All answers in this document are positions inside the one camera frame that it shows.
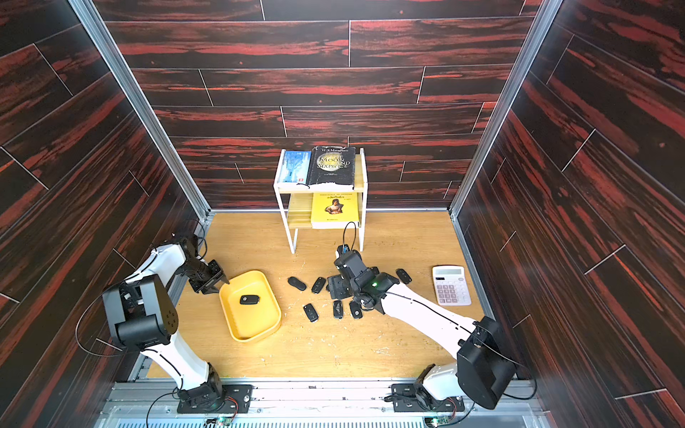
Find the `calculator display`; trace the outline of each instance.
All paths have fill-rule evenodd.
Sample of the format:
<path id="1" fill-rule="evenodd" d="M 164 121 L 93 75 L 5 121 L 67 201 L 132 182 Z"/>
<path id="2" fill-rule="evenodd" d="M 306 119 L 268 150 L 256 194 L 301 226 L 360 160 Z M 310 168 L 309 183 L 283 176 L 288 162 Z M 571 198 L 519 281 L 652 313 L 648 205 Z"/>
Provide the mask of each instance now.
<path id="1" fill-rule="evenodd" d="M 464 273 L 462 269 L 459 268 L 454 268 L 454 269 L 436 269 L 435 270 L 435 275 L 461 275 Z"/>

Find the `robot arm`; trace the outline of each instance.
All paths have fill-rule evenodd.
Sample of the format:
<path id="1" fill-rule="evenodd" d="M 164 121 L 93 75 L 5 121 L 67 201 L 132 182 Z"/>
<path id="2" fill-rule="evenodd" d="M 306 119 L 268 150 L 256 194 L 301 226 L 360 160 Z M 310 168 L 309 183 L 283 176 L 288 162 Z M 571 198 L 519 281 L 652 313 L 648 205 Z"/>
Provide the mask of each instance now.
<path id="1" fill-rule="evenodd" d="M 501 325 L 491 318 L 473 320 L 450 312 L 411 291 L 397 278 L 367 268 L 357 251 L 340 246 L 334 264 L 346 292 L 367 308 L 393 316 L 416 328 L 445 348 L 455 362 L 431 365 L 414 389 L 428 410 L 449 396 L 467 395 L 478 405 L 494 409 L 516 368 L 504 358 Z M 332 290 L 332 295 L 339 290 Z"/>
<path id="2" fill-rule="evenodd" d="M 218 292 L 215 285 L 226 282 L 216 261 L 207 264 L 197 255 L 196 236 L 177 238 L 154 248 L 140 268 L 102 298 L 114 343 L 150 357 L 175 380 L 181 400 L 210 411 L 223 402 L 221 381 L 181 337 L 178 313 L 165 288 L 181 272 L 195 292 Z"/>

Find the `mounting plate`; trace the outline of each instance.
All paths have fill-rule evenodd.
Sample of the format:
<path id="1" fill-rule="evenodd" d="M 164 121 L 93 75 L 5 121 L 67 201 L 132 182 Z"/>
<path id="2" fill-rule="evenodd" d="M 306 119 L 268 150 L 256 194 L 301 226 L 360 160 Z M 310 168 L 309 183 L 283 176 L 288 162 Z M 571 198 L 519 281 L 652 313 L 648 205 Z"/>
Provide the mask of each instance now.
<path id="1" fill-rule="evenodd" d="M 404 412 L 426 412 L 424 409 L 419 407 L 419 401 L 414 397 L 416 396 L 416 390 L 414 389 L 413 383 L 394 383 L 391 386 L 393 390 L 393 395 L 400 395 L 402 398 L 393 399 L 393 409 L 397 413 Z M 465 409 L 464 401 L 461 397 L 452 397 L 457 405 L 457 412 L 463 412 Z M 451 412 L 452 403 L 444 400 L 434 412 Z"/>
<path id="2" fill-rule="evenodd" d="M 252 385 L 222 385 L 223 392 L 226 396 L 226 402 L 223 407 L 218 411 L 212 410 L 208 411 L 205 409 L 195 408 L 193 409 L 185 401 L 178 403 L 178 408 L 176 412 L 180 414 L 198 414 L 198 413 L 220 413 L 220 414 L 233 414 L 234 408 L 231 407 L 233 404 L 228 397 L 233 398 L 233 400 L 238 402 L 238 413 L 247 413 L 250 408 L 250 402 L 252 401 Z"/>

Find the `calculator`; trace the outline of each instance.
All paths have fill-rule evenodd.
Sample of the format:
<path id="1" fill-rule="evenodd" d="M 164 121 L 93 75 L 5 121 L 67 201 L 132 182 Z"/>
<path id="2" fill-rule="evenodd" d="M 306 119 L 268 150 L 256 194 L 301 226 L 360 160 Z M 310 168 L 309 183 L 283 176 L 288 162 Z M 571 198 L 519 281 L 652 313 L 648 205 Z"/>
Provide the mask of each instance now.
<path id="1" fill-rule="evenodd" d="M 466 272 L 461 266 L 435 266 L 433 285 L 440 306 L 468 306 L 471 304 Z"/>

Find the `book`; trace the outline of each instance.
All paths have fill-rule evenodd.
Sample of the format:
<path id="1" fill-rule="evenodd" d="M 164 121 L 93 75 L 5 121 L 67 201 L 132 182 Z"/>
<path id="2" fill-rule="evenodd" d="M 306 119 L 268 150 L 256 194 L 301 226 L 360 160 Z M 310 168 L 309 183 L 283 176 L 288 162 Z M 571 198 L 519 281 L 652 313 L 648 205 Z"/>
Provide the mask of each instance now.
<path id="1" fill-rule="evenodd" d="M 354 147 L 315 147 L 312 150 L 307 185 L 322 192 L 354 190 L 354 156 Z"/>
<path id="2" fill-rule="evenodd" d="M 295 188 L 307 184 L 311 153 L 308 151 L 288 150 L 283 155 L 281 175 L 278 177 L 280 188 Z"/>
<path id="3" fill-rule="evenodd" d="M 351 221 L 359 227 L 357 198 L 356 193 L 314 193 L 312 196 L 312 228 L 342 229 Z"/>

